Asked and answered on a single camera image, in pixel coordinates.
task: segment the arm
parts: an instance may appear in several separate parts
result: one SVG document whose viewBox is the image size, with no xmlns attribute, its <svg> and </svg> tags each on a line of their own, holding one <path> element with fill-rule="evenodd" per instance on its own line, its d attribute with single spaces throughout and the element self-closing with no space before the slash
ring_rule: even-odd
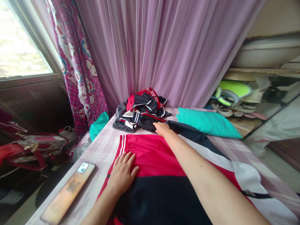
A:
<svg viewBox="0 0 300 225">
<path fill-rule="evenodd" d="M 154 123 L 165 138 L 214 225 L 269 224 L 242 193 L 209 161 L 182 140 L 165 123 Z"/>
<path fill-rule="evenodd" d="M 138 167 L 135 167 L 130 173 L 135 154 L 130 156 L 131 152 L 127 154 L 124 152 L 121 157 L 116 158 L 108 185 L 81 222 L 82 225 L 105 225 L 107 223 L 119 197 L 129 188 L 138 172 Z"/>
</svg>

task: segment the person's left hand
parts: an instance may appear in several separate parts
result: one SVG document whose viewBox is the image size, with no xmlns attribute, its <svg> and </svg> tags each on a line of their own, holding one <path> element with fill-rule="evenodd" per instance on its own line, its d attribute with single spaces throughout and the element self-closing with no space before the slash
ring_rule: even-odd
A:
<svg viewBox="0 0 300 225">
<path fill-rule="evenodd" d="M 118 196 L 121 196 L 125 191 L 127 191 L 138 172 L 138 166 L 136 166 L 130 173 L 130 169 L 135 158 L 135 154 L 131 154 L 131 152 L 128 152 L 127 154 L 124 152 L 121 157 L 118 156 L 116 158 L 106 187 Z"/>
</svg>

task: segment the white basin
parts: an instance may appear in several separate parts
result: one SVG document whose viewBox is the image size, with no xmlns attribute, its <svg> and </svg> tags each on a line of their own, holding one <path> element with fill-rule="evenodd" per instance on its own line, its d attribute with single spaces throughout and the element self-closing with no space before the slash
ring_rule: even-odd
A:
<svg viewBox="0 0 300 225">
<path fill-rule="evenodd" d="M 300 32 L 246 40 L 231 67 L 273 68 L 300 55 Z"/>
</svg>

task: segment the window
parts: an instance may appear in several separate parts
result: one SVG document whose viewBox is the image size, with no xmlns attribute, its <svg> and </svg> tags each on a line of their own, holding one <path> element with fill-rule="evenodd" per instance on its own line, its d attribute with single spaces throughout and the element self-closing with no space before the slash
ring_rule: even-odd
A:
<svg viewBox="0 0 300 225">
<path fill-rule="evenodd" d="M 4 0 L 0 0 L 0 33 L 0 78 L 52 72 Z"/>
<path fill-rule="evenodd" d="M 0 89 L 60 79 L 24 0 L 0 0 Z"/>
</svg>

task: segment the zipper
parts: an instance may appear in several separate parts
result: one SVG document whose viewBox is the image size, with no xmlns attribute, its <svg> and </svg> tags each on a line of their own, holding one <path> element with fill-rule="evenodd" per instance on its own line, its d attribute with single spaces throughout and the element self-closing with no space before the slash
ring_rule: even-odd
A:
<svg viewBox="0 0 300 225">
<path fill-rule="evenodd" d="M 259 193 L 253 193 L 250 190 L 246 189 L 245 191 L 241 191 L 241 193 L 244 196 L 251 197 L 251 198 L 257 198 L 257 199 L 266 199 L 266 198 L 273 198 L 269 194 L 259 194 Z"/>
</svg>

